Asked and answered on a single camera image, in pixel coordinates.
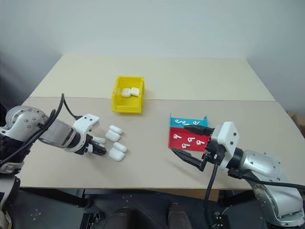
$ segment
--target robotic arm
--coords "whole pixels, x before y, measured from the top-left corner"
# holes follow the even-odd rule
[[[281,162],[273,156],[237,148],[239,134],[233,122],[224,122],[215,129],[199,125],[184,128],[198,135],[210,136],[210,139],[202,161],[183,150],[172,148],[179,158],[200,171],[210,162],[215,164],[216,168],[219,165],[220,169],[229,169],[229,176],[246,179],[254,191],[269,228],[298,229],[304,226],[303,200],[295,188],[304,186],[289,184]]]
[[[61,105],[55,114],[60,112],[63,103],[62,95]],[[97,155],[106,153],[102,145],[104,139],[88,134],[99,125],[99,117],[91,114],[76,116],[77,120],[70,126],[56,119],[55,114],[52,112],[48,117],[37,108],[16,106],[8,111],[6,125],[0,127],[0,229],[11,228],[7,209],[13,204],[20,186],[15,174],[20,172],[25,156],[37,139],[80,155],[86,152]]]

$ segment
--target yellow plastic bin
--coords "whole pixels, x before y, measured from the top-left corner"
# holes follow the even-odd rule
[[[140,89],[139,97],[122,97],[122,89],[132,87]],[[121,113],[141,113],[144,91],[144,77],[119,75],[116,79],[112,93],[112,111]]]

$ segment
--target red tray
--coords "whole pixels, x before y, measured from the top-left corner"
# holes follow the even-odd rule
[[[174,139],[173,135],[176,134],[180,136],[181,138]],[[189,137],[194,137],[195,139],[192,140],[192,142],[188,142]],[[192,150],[192,151],[205,151],[205,146],[209,141],[209,136],[205,135],[197,135],[194,134],[184,128],[178,128],[178,127],[170,127],[169,131],[169,138],[168,138],[168,147],[169,148],[178,148],[183,150]],[[202,142],[205,142],[205,144],[197,145],[196,141],[200,140]],[[189,144],[187,148],[182,148],[182,144]]]

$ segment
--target tabletop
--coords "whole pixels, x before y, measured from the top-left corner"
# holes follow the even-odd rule
[[[47,114],[59,103],[58,97],[30,97],[24,104]],[[183,162],[168,148],[169,115],[202,118],[209,126],[233,121],[240,135],[238,147],[272,154],[282,162],[291,182],[305,184],[305,140],[284,109],[273,101],[193,101],[144,100],[142,114],[118,114],[111,111],[107,98],[67,98],[76,115],[100,117],[101,125],[90,132],[104,137],[110,125],[123,129],[120,143],[128,147],[121,162],[108,154],[77,155],[37,141],[25,158],[18,177],[23,187],[57,188],[206,188],[212,172],[204,172]],[[65,108],[59,119],[72,124]],[[112,147],[106,142],[106,149]],[[200,158],[202,153],[192,152]],[[249,188],[244,180],[218,171],[213,188]]]
[[[118,75],[143,76],[145,99],[274,101],[245,59],[63,55],[31,97],[110,98]]]

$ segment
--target white wall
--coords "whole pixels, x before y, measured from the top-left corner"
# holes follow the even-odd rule
[[[0,2],[2,100],[9,88],[21,103],[62,53],[248,58],[285,109],[305,113],[303,0]]]

